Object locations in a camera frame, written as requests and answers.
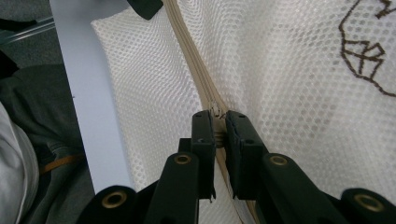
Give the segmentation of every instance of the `mesh bag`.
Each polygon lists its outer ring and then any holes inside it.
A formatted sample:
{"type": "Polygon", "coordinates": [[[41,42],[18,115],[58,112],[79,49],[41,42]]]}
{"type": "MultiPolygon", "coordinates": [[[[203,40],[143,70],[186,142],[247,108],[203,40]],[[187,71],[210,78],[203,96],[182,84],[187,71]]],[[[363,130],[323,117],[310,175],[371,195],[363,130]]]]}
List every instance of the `mesh bag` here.
{"type": "MultiPolygon", "coordinates": [[[[271,152],[323,191],[376,191],[396,203],[396,3],[179,0],[226,105],[271,152]]],[[[161,174],[201,103],[164,9],[94,21],[108,58],[134,187],[161,174]]],[[[239,222],[216,171],[201,223],[239,222]]]]}

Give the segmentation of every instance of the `screw hole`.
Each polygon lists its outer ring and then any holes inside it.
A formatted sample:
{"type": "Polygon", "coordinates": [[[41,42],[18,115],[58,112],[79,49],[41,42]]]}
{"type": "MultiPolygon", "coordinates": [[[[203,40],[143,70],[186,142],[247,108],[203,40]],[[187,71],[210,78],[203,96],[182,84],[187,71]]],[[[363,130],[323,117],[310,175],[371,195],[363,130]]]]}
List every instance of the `screw hole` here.
{"type": "Polygon", "coordinates": [[[370,195],[357,194],[354,199],[360,206],[372,212],[381,212],[384,210],[384,204],[370,195]]]}
{"type": "Polygon", "coordinates": [[[116,208],[125,203],[127,195],[125,191],[118,190],[107,194],[107,196],[102,200],[102,206],[105,208],[116,208]]]}
{"type": "Polygon", "coordinates": [[[187,164],[190,161],[191,161],[191,157],[189,157],[188,155],[179,155],[175,157],[175,163],[180,165],[187,164]]]}
{"type": "Polygon", "coordinates": [[[280,156],[272,156],[270,158],[271,163],[275,164],[275,165],[286,165],[288,164],[288,161],[280,156]]]}

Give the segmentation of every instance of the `zipper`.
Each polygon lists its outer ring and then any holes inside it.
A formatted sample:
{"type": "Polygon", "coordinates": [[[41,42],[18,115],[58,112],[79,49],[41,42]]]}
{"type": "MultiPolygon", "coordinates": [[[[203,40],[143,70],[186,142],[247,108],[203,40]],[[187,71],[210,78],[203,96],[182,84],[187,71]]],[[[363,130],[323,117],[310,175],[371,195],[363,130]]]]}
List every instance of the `zipper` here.
{"type": "MultiPolygon", "coordinates": [[[[212,78],[207,72],[206,66],[190,36],[186,23],[184,23],[177,0],[163,0],[163,5],[175,32],[177,41],[183,51],[187,66],[191,71],[192,79],[198,90],[203,109],[210,111],[213,121],[214,137],[218,148],[216,151],[216,158],[225,183],[229,183],[227,167],[225,164],[226,153],[223,145],[223,141],[226,139],[227,133],[225,114],[228,111],[228,107],[224,104],[215,84],[212,81],[212,78]]],[[[233,195],[231,188],[228,188],[228,190],[230,196],[233,195]]],[[[238,208],[235,204],[234,207],[241,218],[241,222],[244,223],[244,218],[242,218],[246,217],[243,215],[244,212],[241,212],[241,208],[238,208]]],[[[254,209],[249,210],[249,216],[254,214],[254,209]]]]}
{"type": "Polygon", "coordinates": [[[196,48],[190,33],[180,13],[177,0],[163,0],[166,13],[177,41],[183,51],[192,78],[197,87],[203,109],[208,109],[213,119],[223,119],[228,107],[222,101],[218,90],[213,84],[212,78],[207,72],[206,66],[196,48]]]}

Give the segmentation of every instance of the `gray pants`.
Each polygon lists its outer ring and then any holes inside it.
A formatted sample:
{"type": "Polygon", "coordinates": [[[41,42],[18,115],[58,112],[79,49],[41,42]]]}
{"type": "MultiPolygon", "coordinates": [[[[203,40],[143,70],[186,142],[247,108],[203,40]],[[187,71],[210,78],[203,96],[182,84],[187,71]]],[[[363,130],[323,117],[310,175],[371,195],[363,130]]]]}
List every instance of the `gray pants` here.
{"type": "MultiPolygon", "coordinates": [[[[63,65],[24,68],[1,79],[0,101],[29,136],[39,167],[83,155],[63,65]]],[[[93,196],[85,160],[61,165],[40,176],[35,202],[22,223],[75,223],[93,196]]]]}

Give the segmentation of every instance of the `black drawing on fabric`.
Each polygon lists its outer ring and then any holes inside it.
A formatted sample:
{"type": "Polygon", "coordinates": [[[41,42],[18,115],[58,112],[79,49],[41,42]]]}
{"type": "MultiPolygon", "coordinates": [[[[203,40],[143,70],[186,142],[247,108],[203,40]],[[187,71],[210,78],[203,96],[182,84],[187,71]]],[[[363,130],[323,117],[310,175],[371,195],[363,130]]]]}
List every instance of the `black drawing on fabric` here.
{"type": "MultiPolygon", "coordinates": [[[[376,10],[372,15],[369,15],[372,17],[371,19],[378,21],[385,18],[390,13],[396,13],[395,3],[393,4],[392,8],[392,2],[389,0],[377,1],[381,6],[381,9],[376,10]]],[[[378,68],[385,61],[381,58],[381,56],[385,55],[386,51],[382,48],[381,44],[373,43],[370,40],[349,39],[347,37],[345,24],[351,20],[350,17],[360,2],[361,0],[358,0],[352,6],[346,16],[341,20],[341,23],[338,27],[342,37],[341,56],[355,77],[362,78],[373,83],[380,92],[387,96],[396,97],[396,92],[384,90],[382,84],[375,80],[375,75],[377,75],[378,68]]]]}

